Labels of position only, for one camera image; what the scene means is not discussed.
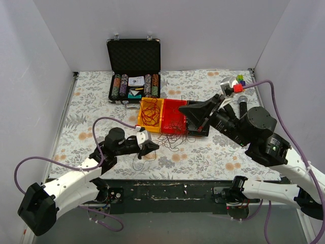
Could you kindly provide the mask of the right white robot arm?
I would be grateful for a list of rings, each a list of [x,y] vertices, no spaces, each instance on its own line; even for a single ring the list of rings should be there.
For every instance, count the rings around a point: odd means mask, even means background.
[[[323,204],[310,176],[312,172],[324,192],[324,174],[306,167],[288,141],[274,133],[277,120],[261,107],[253,107],[237,117],[231,105],[225,105],[223,95],[215,95],[205,102],[179,107],[179,111],[201,130],[211,126],[230,140],[248,147],[245,154],[256,163],[287,177],[290,184],[273,184],[235,176],[229,188],[217,192],[217,200],[227,203],[250,199],[265,199],[300,209],[307,216],[323,220]]]

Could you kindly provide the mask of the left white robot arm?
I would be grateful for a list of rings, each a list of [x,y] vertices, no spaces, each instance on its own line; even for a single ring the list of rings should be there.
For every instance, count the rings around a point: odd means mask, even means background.
[[[117,164],[118,156],[136,155],[138,159],[159,149],[144,128],[125,137],[123,129],[112,128],[105,140],[75,170],[45,184],[29,186],[18,208],[18,215],[36,235],[49,231],[58,218],[89,201],[105,203],[109,186],[101,176]]]

